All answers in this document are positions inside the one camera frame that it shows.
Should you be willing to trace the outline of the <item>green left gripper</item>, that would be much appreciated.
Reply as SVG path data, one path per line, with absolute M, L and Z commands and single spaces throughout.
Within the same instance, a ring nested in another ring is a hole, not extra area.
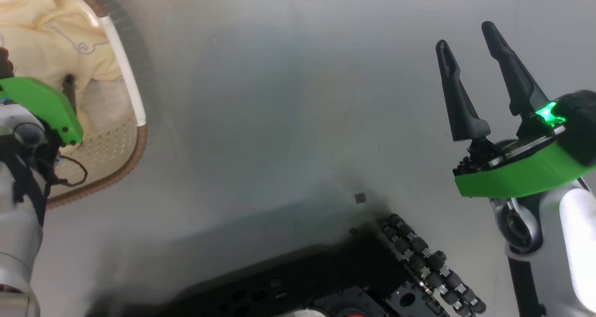
M 84 132 L 77 119 L 75 76 L 66 75 L 62 92 L 31 77 L 1 79 L 3 96 L 27 109 L 57 131 L 62 143 L 82 143 Z

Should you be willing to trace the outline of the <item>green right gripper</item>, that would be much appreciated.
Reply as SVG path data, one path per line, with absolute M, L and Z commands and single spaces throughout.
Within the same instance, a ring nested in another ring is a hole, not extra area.
M 482 33 L 499 64 L 513 116 L 534 114 L 550 103 L 496 25 L 485 21 Z M 479 118 L 461 82 L 461 70 L 445 40 L 435 47 L 453 141 L 471 140 L 468 155 L 453 169 L 459 193 L 469 198 L 519 198 L 553 190 L 595 169 L 562 143 L 564 128 L 500 146 L 488 139 L 490 126 Z

